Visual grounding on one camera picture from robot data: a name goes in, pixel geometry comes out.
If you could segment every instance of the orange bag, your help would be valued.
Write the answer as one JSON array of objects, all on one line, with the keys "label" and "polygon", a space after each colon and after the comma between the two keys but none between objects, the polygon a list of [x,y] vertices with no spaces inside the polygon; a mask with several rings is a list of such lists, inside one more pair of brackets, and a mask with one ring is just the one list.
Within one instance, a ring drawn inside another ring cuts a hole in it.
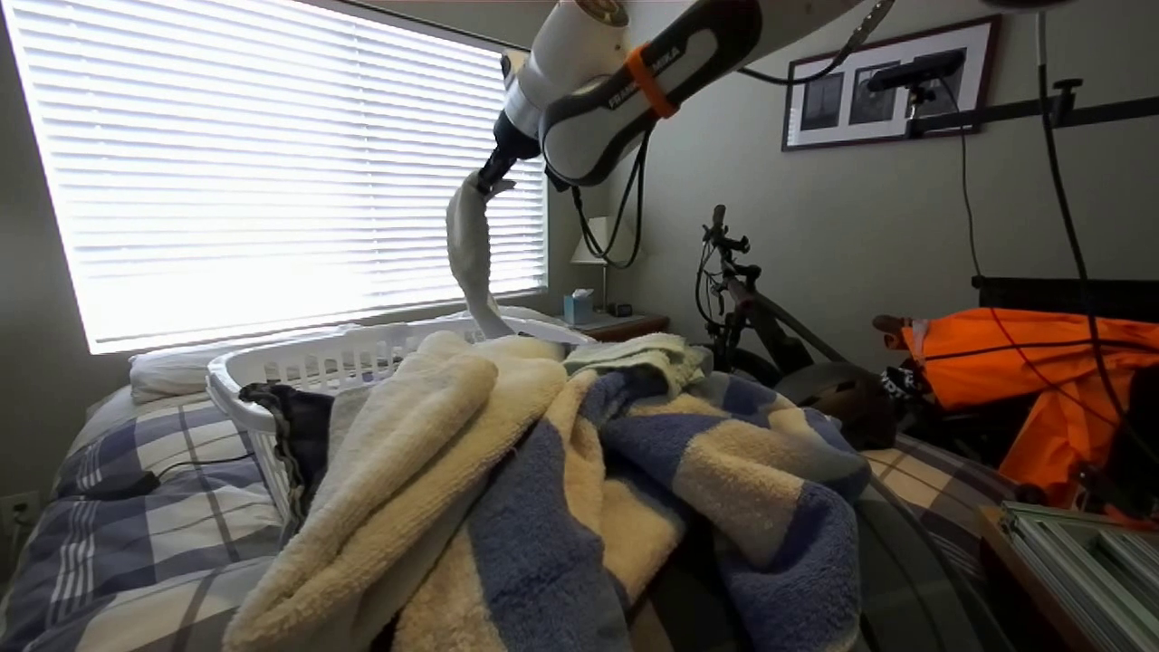
[{"label": "orange bag", "polygon": [[[943,411],[1039,395],[1001,464],[1008,481],[1065,506],[1075,472],[1108,464],[1119,418],[1099,378],[1087,316],[972,309],[908,324],[903,338]],[[1099,318],[1099,342],[1126,411],[1134,374],[1159,367],[1159,326]]]}]

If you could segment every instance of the bicycle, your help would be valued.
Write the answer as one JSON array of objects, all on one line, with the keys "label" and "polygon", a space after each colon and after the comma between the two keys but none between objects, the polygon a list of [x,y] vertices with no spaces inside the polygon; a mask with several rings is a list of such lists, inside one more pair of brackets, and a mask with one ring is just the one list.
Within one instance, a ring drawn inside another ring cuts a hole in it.
[{"label": "bicycle", "polygon": [[[740,266],[734,252],[751,252],[751,238],[733,238],[726,206],[712,210],[712,225],[704,227],[704,256],[697,268],[697,313],[709,334],[712,368],[746,374],[796,407],[816,407],[843,423],[843,435],[857,450],[893,443],[893,401],[885,384],[863,367],[846,361],[834,343],[813,334],[793,313],[758,291],[761,266]],[[758,334],[763,355],[741,349],[741,334]]]}]

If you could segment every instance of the picture frame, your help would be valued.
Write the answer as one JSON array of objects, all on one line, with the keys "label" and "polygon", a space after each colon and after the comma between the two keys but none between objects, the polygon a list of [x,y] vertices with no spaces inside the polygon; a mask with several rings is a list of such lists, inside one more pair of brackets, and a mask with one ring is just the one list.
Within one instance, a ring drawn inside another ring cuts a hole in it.
[{"label": "picture frame", "polygon": [[[989,54],[1001,29],[1001,16],[956,22],[898,41],[881,41],[852,52],[834,71],[826,64],[838,54],[802,58],[790,64],[793,83],[787,95],[784,150],[834,150],[856,142],[898,142],[913,116],[972,114],[982,104],[989,83]],[[963,64],[947,83],[928,83],[928,97],[913,110],[908,87],[869,89],[869,80],[891,64],[908,64],[934,54],[963,54]]]}]

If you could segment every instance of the wall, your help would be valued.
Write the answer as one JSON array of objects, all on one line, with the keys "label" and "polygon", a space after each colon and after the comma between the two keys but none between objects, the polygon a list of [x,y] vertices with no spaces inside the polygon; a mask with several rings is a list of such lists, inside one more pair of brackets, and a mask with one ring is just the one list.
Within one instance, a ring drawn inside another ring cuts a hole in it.
[{"label": "wall", "polygon": [[[977,0],[898,0],[881,36],[977,16],[984,16]],[[1159,95],[1157,25],[1151,0],[1089,0],[1054,11],[1054,80],[1083,76],[1078,101]],[[784,76],[787,62],[834,52],[846,29],[852,19],[834,22],[758,69]],[[1032,97],[1032,69],[1035,22],[1008,16],[989,101]],[[874,316],[943,316],[976,299],[959,142],[784,151],[784,110],[780,87],[726,76],[657,132],[650,245],[634,273],[616,274],[616,293],[675,316],[677,328],[698,338],[693,305],[698,225],[712,204],[728,204],[733,232],[751,235],[751,260],[763,266],[763,293],[840,353],[875,367],[889,355],[869,328]],[[967,142],[984,274],[1073,274],[1039,124],[991,124]],[[1065,132],[1060,159],[1089,273],[1157,278],[1159,118]]]},{"label": "wall", "polygon": [[[564,196],[551,196],[551,291],[520,305],[557,313],[578,238]],[[124,357],[89,357],[42,187],[30,114],[0,19],[0,495],[46,488],[85,411],[124,384]]]}]

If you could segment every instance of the window blind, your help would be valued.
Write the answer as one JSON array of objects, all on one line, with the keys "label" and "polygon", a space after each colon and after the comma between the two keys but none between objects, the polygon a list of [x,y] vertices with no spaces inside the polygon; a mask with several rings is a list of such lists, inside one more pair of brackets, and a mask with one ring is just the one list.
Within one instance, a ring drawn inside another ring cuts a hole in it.
[{"label": "window blind", "polygon": [[[95,355],[460,297],[444,204],[495,52],[292,0],[5,0]],[[547,284],[543,173],[488,206],[494,293]]]}]

